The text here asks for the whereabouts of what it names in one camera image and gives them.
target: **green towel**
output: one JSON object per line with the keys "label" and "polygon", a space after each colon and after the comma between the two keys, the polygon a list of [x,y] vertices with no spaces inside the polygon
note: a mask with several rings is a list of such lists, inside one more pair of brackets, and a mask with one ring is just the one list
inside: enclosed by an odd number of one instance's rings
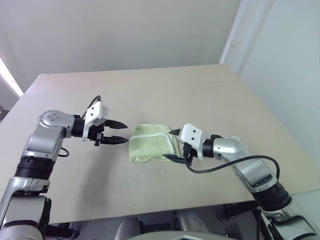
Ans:
{"label": "green towel", "polygon": [[129,159],[133,163],[170,162],[163,154],[181,156],[176,137],[165,125],[140,124],[132,130]]}

